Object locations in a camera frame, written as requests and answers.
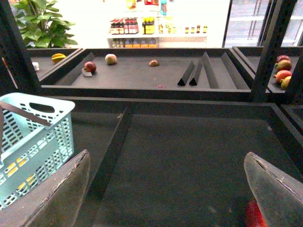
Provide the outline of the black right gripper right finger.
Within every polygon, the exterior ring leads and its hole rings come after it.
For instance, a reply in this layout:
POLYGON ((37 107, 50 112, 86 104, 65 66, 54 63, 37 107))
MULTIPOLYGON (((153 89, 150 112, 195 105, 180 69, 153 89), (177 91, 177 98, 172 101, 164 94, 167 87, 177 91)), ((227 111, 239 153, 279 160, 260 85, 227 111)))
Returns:
POLYGON ((244 170, 250 190, 268 227, 303 225, 303 183, 249 152, 244 170))

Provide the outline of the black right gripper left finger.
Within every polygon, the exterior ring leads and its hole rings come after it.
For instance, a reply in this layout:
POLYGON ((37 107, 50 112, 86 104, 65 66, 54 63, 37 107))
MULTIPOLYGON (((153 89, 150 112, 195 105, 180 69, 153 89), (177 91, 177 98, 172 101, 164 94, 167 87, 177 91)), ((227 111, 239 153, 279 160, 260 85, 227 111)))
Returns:
POLYGON ((0 212, 2 227, 72 227, 89 180, 85 149, 55 174, 0 212))

